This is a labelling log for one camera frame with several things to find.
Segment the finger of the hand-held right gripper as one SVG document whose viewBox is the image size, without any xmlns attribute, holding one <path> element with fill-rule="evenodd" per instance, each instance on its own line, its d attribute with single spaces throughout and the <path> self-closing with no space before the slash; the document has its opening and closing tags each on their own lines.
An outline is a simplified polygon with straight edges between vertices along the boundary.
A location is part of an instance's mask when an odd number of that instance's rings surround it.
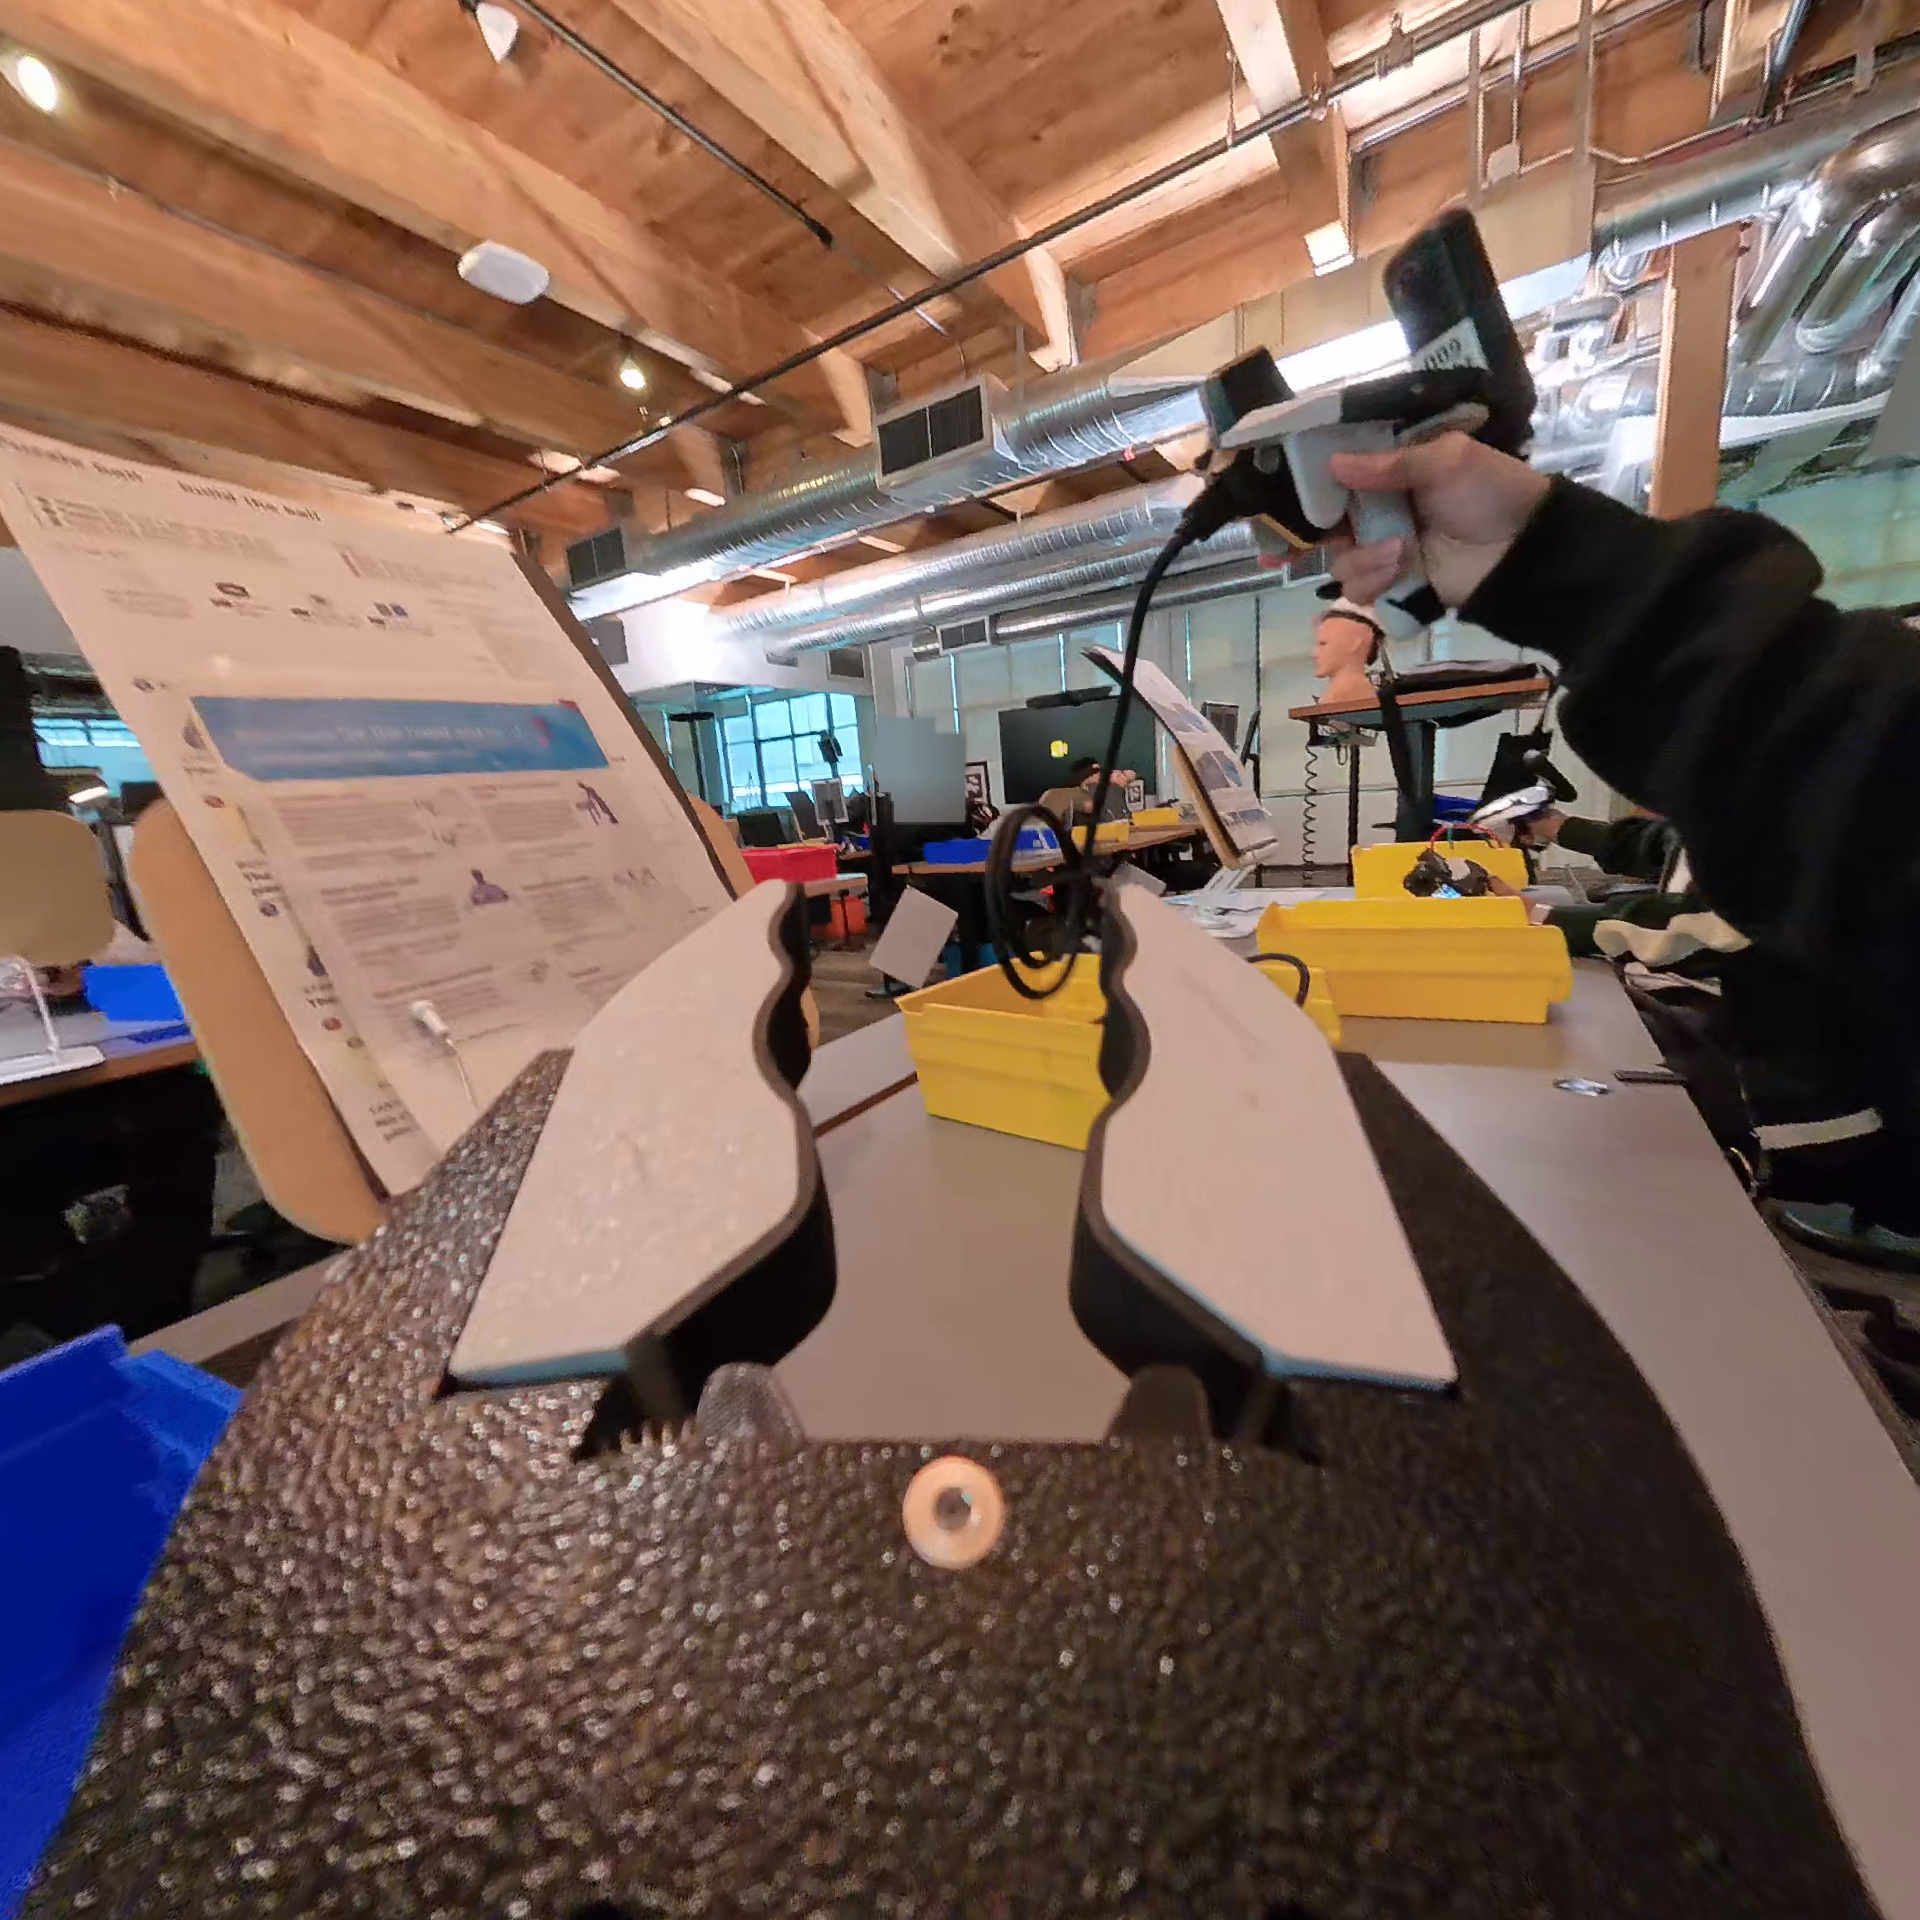
<svg viewBox="0 0 1920 1920">
<path fill-rule="evenodd" d="M 1284 437 L 1280 479 L 1292 503 L 1274 510 L 1286 541 L 1326 541 L 1347 524 L 1353 488 L 1335 479 L 1334 460 L 1353 437 Z"/>
<path fill-rule="evenodd" d="M 1297 391 L 1271 346 L 1255 346 L 1203 378 L 1201 409 L 1214 449 L 1250 449 L 1321 427 L 1410 419 L 1417 388 L 1421 373 L 1382 373 Z"/>
</svg>

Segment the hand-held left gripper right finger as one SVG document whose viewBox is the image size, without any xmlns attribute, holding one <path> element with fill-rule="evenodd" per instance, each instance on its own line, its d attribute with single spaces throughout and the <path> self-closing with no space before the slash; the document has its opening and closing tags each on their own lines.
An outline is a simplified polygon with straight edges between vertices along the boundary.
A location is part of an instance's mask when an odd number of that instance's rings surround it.
<svg viewBox="0 0 1920 1920">
<path fill-rule="evenodd" d="M 1335 1046 L 1255 961 L 1120 887 L 1066 1309 L 1210 1429 L 1284 1429 L 1305 1380 L 1453 1394 L 1449 1332 Z"/>
</svg>

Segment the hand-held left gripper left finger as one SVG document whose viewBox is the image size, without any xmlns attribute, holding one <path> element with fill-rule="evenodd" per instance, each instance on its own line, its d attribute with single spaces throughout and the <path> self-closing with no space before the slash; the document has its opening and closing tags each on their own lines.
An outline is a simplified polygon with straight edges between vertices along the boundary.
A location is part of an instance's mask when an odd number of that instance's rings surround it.
<svg viewBox="0 0 1920 1920">
<path fill-rule="evenodd" d="M 761 883 L 576 1037 L 445 1380 L 626 1380 L 677 1424 L 776 1366 L 835 1300 L 817 1125 L 806 898 Z"/>
</svg>

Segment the yellow plastic bin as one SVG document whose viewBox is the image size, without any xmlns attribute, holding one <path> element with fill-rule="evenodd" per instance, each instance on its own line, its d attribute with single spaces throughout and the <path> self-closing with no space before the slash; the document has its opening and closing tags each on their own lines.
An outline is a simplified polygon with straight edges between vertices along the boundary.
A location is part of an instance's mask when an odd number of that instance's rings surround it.
<svg viewBox="0 0 1920 1920">
<path fill-rule="evenodd" d="M 1521 898 L 1530 887 L 1528 853 L 1492 838 L 1433 838 L 1353 847 L 1356 898 Z"/>
<path fill-rule="evenodd" d="M 1339 1016 L 1547 1025 L 1572 998 L 1560 927 L 1521 898 L 1316 898 L 1268 905 L 1260 953 L 1297 956 Z"/>
<path fill-rule="evenodd" d="M 1334 1041 L 1284 985 L 1147 918 L 1112 985 L 1081 956 L 1041 1000 L 970 973 L 902 1007 L 932 1116 L 1100 1151 L 1112 1178 L 1330 1172 L 1365 1151 Z"/>
</svg>

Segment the blue plastic bin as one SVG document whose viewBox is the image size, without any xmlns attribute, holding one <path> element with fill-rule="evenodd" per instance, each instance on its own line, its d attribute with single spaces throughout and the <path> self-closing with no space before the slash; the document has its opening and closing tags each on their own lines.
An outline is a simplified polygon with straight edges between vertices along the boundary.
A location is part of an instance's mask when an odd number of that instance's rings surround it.
<svg viewBox="0 0 1920 1920">
<path fill-rule="evenodd" d="M 82 1776 L 144 1582 L 241 1392 L 97 1327 L 0 1379 L 0 1910 Z"/>
</svg>

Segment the person's right forearm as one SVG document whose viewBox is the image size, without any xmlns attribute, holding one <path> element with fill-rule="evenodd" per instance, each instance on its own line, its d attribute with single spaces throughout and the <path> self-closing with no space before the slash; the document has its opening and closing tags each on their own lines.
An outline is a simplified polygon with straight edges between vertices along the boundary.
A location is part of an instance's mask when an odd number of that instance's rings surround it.
<svg viewBox="0 0 1920 1920">
<path fill-rule="evenodd" d="M 1686 838 L 1756 949 L 1915 998 L 1920 636 L 1837 610 L 1782 524 L 1553 479 L 1464 605 L 1547 653 L 1578 757 Z"/>
</svg>

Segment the wooden standing desk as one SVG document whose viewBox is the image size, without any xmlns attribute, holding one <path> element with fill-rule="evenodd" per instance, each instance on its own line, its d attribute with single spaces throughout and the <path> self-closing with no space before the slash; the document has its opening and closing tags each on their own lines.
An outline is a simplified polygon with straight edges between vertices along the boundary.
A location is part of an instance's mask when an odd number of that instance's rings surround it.
<svg viewBox="0 0 1920 1920">
<path fill-rule="evenodd" d="M 1286 719 L 1321 731 L 1378 731 L 1396 774 L 1396 838 L 1410 844 L 1426 838 L 1435 827 L 1435 736 L 1489 715 L 1542 708 L 1553 689 L 1553 673 L 1535 667 L 1478 683 L 1456 673 L 1438 683 L 1398 678 L 1363 700 L 1292 708 Z"/>
</svg>

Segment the grey desk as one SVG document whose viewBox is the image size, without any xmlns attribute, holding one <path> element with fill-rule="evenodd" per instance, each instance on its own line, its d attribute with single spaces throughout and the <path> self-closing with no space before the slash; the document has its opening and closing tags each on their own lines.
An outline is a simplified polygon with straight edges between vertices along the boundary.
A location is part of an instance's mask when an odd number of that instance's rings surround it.
<svg viewBox="0 0 1920 1920">
<path fill-rule="evenodd" d="M 1915 1481 L 1678 1091 L 1339 1056 L 1462 1380 L 1210 1429 L 1084 1151 L 852 1088 L 824 1326 L 646 1424 L 445 1380 L 571 1046 L 252 1379 L 30 1910 L 1915 1917 Z"/>
</svg>

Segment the person's right hand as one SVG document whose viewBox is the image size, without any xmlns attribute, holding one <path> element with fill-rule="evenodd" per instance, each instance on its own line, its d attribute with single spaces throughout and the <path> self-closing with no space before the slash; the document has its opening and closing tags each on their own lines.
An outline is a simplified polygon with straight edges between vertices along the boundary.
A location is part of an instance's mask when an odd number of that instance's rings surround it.
<svg viewBox="0 0 1920 1920">
<path fill-rule="evenodd" d="M 1421 571 L 1443 614 L 1473 599 L 1547 498 L 1547 474 L 1438 435 L 1417 447 L 1335 449 L 1334 474 L 1347 492 L 1391 492 L 1410 530 L 1387 538 L 1334 538 L 1334 578 L 1356 605 L 1378 605 L 1406 571 Z"/>
</svg>

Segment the mannequin head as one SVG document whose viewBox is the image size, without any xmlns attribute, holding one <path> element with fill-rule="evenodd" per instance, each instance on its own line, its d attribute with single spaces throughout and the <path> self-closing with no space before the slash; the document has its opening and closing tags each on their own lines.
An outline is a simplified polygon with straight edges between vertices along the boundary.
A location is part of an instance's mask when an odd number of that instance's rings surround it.
<svg viewBox="0 0 1920 1920">
<path fill-rule="evenodd" d="M 1334 599 L 1310 634 L 1316 708 L 1371 708 L 1378 700 L 1378 659 L 1378 616 L 1347 599 Z"/>
</svg>

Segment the tilted instruction board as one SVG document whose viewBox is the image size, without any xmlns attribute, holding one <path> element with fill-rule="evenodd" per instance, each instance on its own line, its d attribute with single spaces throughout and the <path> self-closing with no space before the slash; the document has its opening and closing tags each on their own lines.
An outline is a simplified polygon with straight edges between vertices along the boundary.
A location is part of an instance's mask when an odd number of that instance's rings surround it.
<svg viewBox="0 0 1920 1920">
<path fill-rule="evenodd" d="M 1127 667 L 1127 653 L 1112 646 L 1090 646 L 1084 659 L 1112 678 L 1119 704 L 1144 704 L 1156 715 L 1216 862 L 1231 874 L 1255 874 L 1280 862 L 1274 819 L 1203 708 L 1147 659 Z"/>
</svg>

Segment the grey sheet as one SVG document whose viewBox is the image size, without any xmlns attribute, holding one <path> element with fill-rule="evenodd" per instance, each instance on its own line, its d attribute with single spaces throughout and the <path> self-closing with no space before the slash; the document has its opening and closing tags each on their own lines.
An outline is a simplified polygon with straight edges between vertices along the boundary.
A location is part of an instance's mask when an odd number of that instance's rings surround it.
<svg viewBox="0 0 1920 1920">
<path fill-rule="evenodd" d="M 955 923 L 958 915 L 947 898 L 906 887 L 870 956 L 883 995 L 902 998 L 923 990 L 938 973 Z"/>
</svg>

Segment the wooden instruction board stand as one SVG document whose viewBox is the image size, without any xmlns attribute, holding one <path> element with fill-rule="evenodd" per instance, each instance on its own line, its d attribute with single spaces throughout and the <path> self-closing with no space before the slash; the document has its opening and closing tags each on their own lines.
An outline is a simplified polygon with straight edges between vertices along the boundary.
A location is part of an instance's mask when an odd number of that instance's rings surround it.
<svg viewBox="0 0 1920 1920">
<path fill-rule="evenodd" d="M 379 1192 L 732 904 L 505 547 L 21 427 L 0 492 Z"/>
</svg>

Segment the dark wall monitor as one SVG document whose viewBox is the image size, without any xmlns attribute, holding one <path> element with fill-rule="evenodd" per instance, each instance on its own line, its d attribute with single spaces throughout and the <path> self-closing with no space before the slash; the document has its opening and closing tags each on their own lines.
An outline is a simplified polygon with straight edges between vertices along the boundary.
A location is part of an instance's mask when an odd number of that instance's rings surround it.
<svg viewBox="0 0 1920 1920">
<path fill-rule="evenodd" d="M 1077 785 L 1073 771 L 1106 757 L 1119 700 L 1055 700 L 997 710 L 1000 803 L 1037 803 L 1055 785 Z M 1119 771 L 1135 771 L 1144 794 L 1159 794 L 1159 722 L 1130 704 Z"/>
</svg>

